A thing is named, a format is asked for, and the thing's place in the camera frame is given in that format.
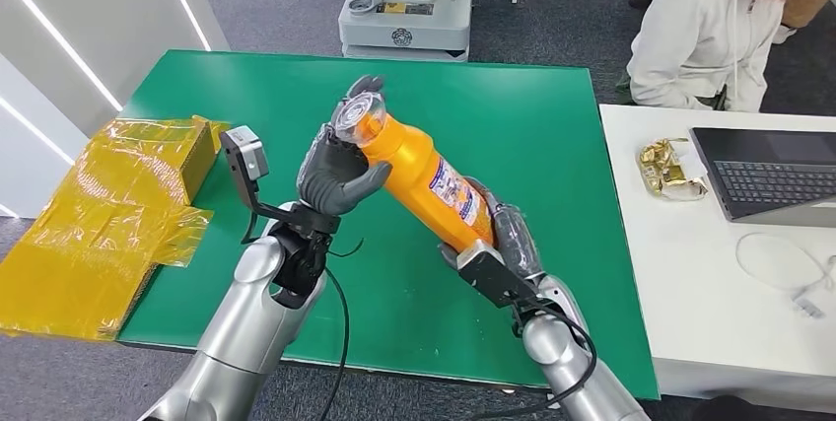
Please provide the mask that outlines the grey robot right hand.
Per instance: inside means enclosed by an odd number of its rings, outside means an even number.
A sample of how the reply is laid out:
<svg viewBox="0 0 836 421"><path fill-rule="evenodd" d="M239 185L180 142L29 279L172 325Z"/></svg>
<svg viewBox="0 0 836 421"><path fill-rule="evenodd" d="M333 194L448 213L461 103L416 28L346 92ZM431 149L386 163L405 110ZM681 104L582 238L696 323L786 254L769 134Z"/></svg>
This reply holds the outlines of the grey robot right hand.
<svg viewBox="0 0 836 421"><path fill-rule="evenodd" d="M485 252L481 252L481 260L473 258L460 267L459 253L445 243L438 245L443 260L459 274L463 272L475 282L481 282L490 276L503 281L504 285L520 279L536 288L544 272L523 212L516 205L498 198L475 177L467 176L465 179L482 195L487 204L492 218L494 249L501 256L504 269L499 269L499 261L493 254Z"/></svg>

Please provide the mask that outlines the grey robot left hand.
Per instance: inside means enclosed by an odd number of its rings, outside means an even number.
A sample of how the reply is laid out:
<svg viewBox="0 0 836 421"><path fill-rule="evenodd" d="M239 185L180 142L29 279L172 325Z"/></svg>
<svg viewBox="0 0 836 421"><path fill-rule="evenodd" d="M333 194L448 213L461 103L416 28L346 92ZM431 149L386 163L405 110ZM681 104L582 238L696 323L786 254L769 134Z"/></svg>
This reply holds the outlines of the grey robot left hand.
<svg viewBox="0 0 836 421"><path fill-rule="evenodd" d="M364 75L340 99L331 119L324 123L306 153L296 186L300 199L323 215L341 216L380 190L392 166L386 161L371 165L360 148L340 139L334 122L337 112L362 93L379 93L381 76Z"/></svg>

